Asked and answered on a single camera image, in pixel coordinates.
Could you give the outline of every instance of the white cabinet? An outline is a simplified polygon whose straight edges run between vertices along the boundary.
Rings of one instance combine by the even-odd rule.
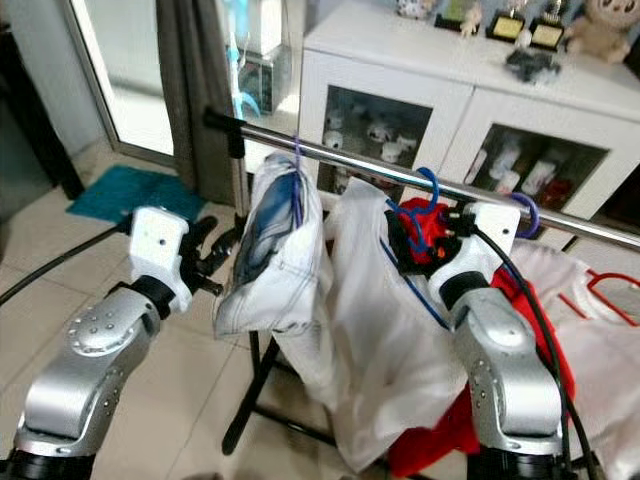
[[[349,153],[381,159],[385,143],[403,144],[397,163],[438,171],[473,88],[305,51],[300,136]],[[394,156],[394,146],[387,146]],[[333,167],[309,164],[324,191],[336,191]]]
[[[527,85],[504,66],[512,51],[400,18],[389,6],[345,1],[305,38],[301,137],[320,143],[334,131],[330,146],[379,159],[382,144],[367,135],[381,121],[394,129],[392,141],[417,138],[397,161],[404,167],[600,219],[640,168],[640,82],[624,65],[558,54],[558,79]],[[339,190],[341,172],[316,173],[321,190]],[[633,223],[640,229],[640,214]],[[539,239],[563,248],[571,235],[542,229]]]
[[[478,88],[438,174],[495,190],[507,171],[509,187],[542,207],[591,218],[636,166],[638,138],[636,123]],[[540,239],[562,248],[570,238]]]

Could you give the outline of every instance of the blue stripe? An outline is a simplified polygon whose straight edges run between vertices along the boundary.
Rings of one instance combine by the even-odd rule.
[[[389,247],[387,247],[385,245],[385,243],[382,241],[382,239],[380,239],[380,245],[382,245],[382,248],[384,249],[385,253],[387,254],[387,256],[389,257],[389,260],[391,260],[391,263],[393,263],[393,265],[398,268],[398,262],[395,258],[395,256],[393,255],[393,253],[391,252],[391,250],[389,250]],[[420,300],[420,303],[422,303],[422,305],[424,305],[424,307],[427,309],[427,311],[433,316],[433,318],[436,319],[436,322],[438,322],[438,325],[440,325],[442,328],[444,328],[447,331],[450,331],[449,326],[446,324],[446,322],[442,319],[442,317],[440,317],[440,315],[438,314],[438,312],[436,312],[436,310],[429,305],[429,302],[427,302],[427,299],[424,298],[422,296],[422,293],[420,292],[420,290],[418,290],[418,287],[416,287],[413,282],[411,280],[409,280],[407,277],[405,277],[404,275],[401,275],[402,279],[405,281],[405,283],[407,284],[407,286],[411,289],[411,291],[414,293],[414,295],[416,297],[418,297],[418,300]]]

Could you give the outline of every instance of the teal doormat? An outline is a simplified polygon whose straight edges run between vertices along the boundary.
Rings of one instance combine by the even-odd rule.
[[[84,192],[67,212],[119,223],[138,207],[164,207],[195,221],[204,200],[177,177],[116,165]]]

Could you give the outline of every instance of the metal clothes rack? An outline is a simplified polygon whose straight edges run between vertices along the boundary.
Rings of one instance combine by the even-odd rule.
[[[368,175],[381,177],[394,183],[420,190],[430,191],[432,189],[432,185],[429,180],[412,170],[372,160],[359,155],[350,155],[330,150],[322,145],[314,143],[305,141],[296,142],[294,137],[249,125],[246,122],[235,118],[218,115],[210,109],[206,109],[203,121],[205,126],[212,129],[222,130],[227,133],[229,153],[234,163],[232,180],[235,193],[237,220],[246,219],[250,208],[248,179],[244,168],[245,140],[253,140],[265,145],[287,150],[289,152],[295,152],[297,144],[302,156],[306,159],[316,160],[333,166],[347,167],[352,170],[358,170]],[[462,201],[487,201],[502,204],[508,203],[519,207],[522,216],[524,218],[529,218],[529,211],[527,209],[507,197],[491,192],[485,192],[468,185],[461,185],[444,180],[439,181],[439,187],[440,194],[442,196]],[[596,225],[578,217],[541,209],[540,224],[546,227],[569,232],[575,236],[603,241],[640,253],[640,236],[602,225]],[[257,413],[258,415],[280,423],[291,430],[335,447],[335,440],[330,435],[258,404],[260,392],[262,391],[269,373],[273,368],[277,368],[294,375],[296,375],[296,372],[288,365],[284,365],[277,361],[276,357],[280,349],[273,338],[271,338],[269,346],[262,357],[260,354],[260,340],[258,332],[250,332],[249,340],[254,377],[244,398],[242,399],[242,402],[240,403],[240,406],[238,407],[236,416],[229,425],[224,436],[222,441],[223,454],[231,455],[234,452],[252,413]],[[379,459],[376,462],[376,465],[385,468],[388,467],[384,459]],[[409,478],[429,480],[428,477],[422,475],[414,475]]]

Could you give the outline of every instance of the black rack leg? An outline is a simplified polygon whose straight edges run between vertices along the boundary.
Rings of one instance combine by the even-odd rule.
[[[253,364],[253,374],[258,374],[260,368],[260,336],[258,332],[249,332],[249,344],[251,345],[251,363]]]
[[[269,372],[276,361],[276,356],[279,351],[280,348],[278,347],[278,344],[272,338],[269,343],[269,347],[260,362],[258,371],[254,375],[251,385],[249,385],[249,389],[242,399],[242,403],[240,403],[240,408],[238,408],[238,412],[231,422],[231,425],[229,425],[227,433],[222,440],[222,453],[224,455],[231,455],[236,449],[238,441],[240,441],[242,432],[244,432],[244,429],[247,426],[251,412],[256,406],[258,396],[260,396],[262,387],[264,387],[264,383],[267,380],[267,376],[269,376]]]

